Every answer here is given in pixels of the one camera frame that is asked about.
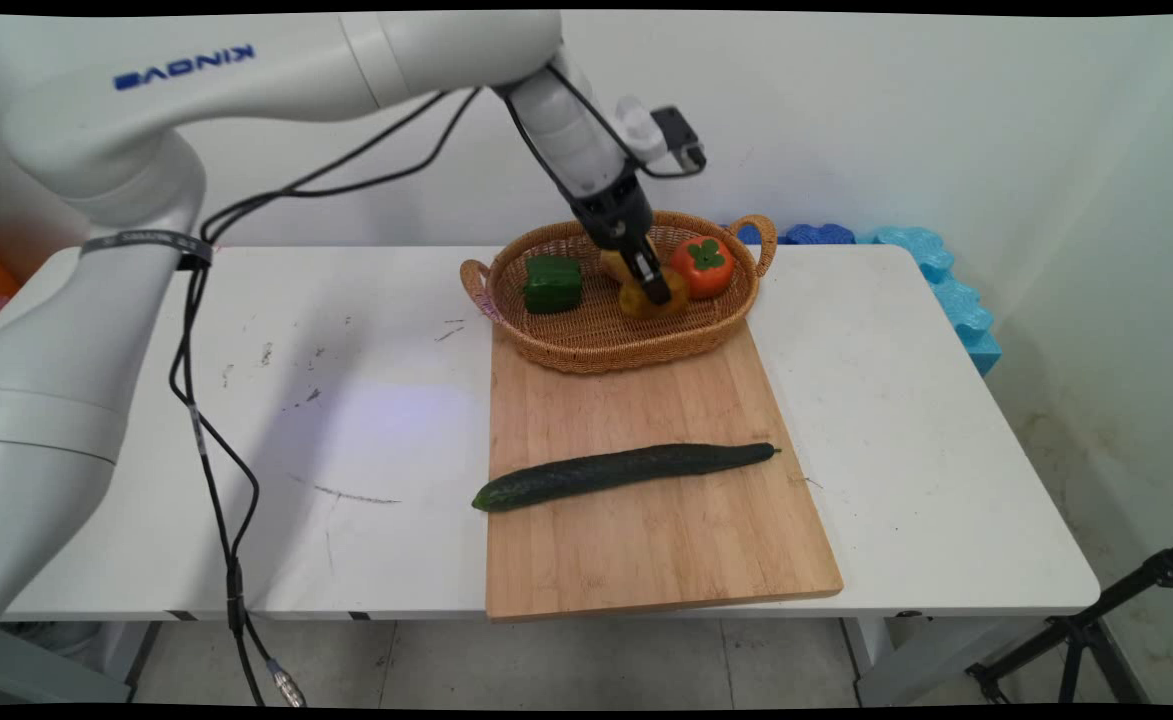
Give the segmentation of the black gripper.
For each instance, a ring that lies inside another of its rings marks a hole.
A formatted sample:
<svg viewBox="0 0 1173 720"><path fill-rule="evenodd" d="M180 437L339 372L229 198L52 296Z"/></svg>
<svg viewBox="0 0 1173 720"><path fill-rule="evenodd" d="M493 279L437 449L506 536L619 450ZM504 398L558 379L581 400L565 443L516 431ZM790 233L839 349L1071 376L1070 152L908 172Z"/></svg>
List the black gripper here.
<svg viewBox="0 0 1173 720"><path fill-rule="evenodd" d="M621 252L621 283L636 284L655 306L670 301L670 288L647 233L655 213L636 178L618 178L599 192L572 197L572 213L595 245Z"/></svg>

